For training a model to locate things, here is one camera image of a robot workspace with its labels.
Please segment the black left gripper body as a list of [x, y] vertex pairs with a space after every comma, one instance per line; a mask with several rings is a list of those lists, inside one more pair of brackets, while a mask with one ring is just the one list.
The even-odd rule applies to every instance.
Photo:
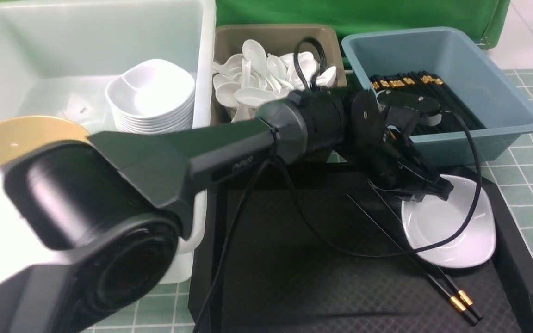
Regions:
[[370, 185], [406, 202], [427, 195], [447, 200], [453, 191], [435, 164], [416, 148], [410, 135], [419, 124], [441, 121], [440, 102], [413, 93], [368, 89], [346, 92], [347, 117], [341, 156], [366, 176]]

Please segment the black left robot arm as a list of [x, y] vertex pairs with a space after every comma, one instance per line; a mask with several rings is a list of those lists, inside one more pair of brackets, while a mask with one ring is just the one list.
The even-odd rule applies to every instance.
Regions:
[[195, 196], [255, 165], [332, 148], [379, 190], [447, 200], [409, 139], [439, 111], [408, 93], [294, 90], [243, 122], [29, 149], [0, 164], [0, 333], [78, 333], [142, 298], [191, 237]]

